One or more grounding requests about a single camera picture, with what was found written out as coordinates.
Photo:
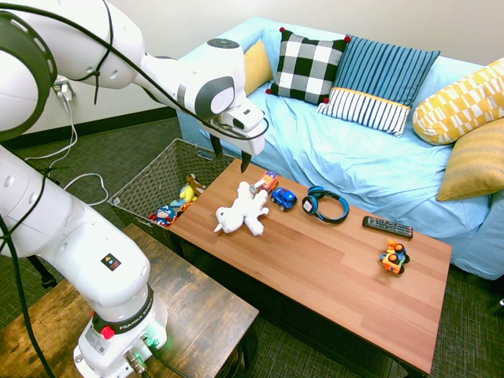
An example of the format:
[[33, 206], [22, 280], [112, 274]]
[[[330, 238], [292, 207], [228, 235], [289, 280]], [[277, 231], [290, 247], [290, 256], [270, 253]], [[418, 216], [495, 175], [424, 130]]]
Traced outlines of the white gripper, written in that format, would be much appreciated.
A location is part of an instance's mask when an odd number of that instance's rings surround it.
[[225, 141], [241, 150], [241, 173], [244, 173], [251, 155], [258, 155], [265, 147], [265, 118], [263, 113], [222, 113], [218, 118], [202, 123], [217, 158], [222, 157], [221, 142]]

